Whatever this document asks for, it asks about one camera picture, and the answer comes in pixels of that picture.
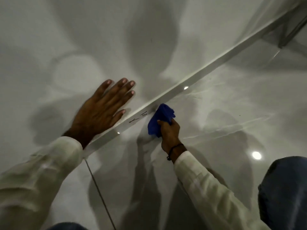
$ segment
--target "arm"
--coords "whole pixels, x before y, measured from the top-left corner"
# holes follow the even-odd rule
[[[180,126],[173,120],[170,126],[159,121],[162,149],[180,144]],[[208,172],[184,146],[174,148],[171,154],[177,177],[182,182],[200,216],[212,229],[262,230],[270,228],[234,196],[231,190]]]
[[[83,149],[125,113],[117,110],[134,94],[128,92],[134,82],[126,83],[123,78],[105,93],[111,80],[105,81],[62,137],[0,175],[0,229],[40,229],[62,182],[81,163]]]

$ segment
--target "forearm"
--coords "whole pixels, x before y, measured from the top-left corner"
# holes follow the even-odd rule
[[[41,227],[62,182],[82,160],[82,146],[60,137],[0,175],[0,229]]]
[[[182,153],[174,166],[199,214],[212,229],[269,229],[258,217],[252,216],[232,191],[220,184],[190,152]]]

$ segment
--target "left hand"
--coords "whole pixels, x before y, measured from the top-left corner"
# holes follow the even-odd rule
[[[127,81],[126,78],[122,78],[106,93],[112,81],[106,80],[102,83],[77,112],[71,128],[63,136],[78,140],[85,148],[95,135],[113,127],[126,111],[125,109],[118,111],[118,109],[134,95],[134,91],[128,91],[135,82],[127,83]]]

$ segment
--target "right hand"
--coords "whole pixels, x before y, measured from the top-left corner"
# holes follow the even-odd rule
[[[179,124],[172,119],[172,124],[169,125],[167,122],[158,120],[158,124],[161,126],[161,134],[162,134],[162,149],[167,154],[171,150],[172,147],[180,144],[179,140]]]

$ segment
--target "light spot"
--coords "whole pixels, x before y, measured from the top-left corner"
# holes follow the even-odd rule
[[[260,154],[260,152],[256,152],[256,151],[252,153],[252,156],[255,160],[260,160],[262,158],[262,155]]]

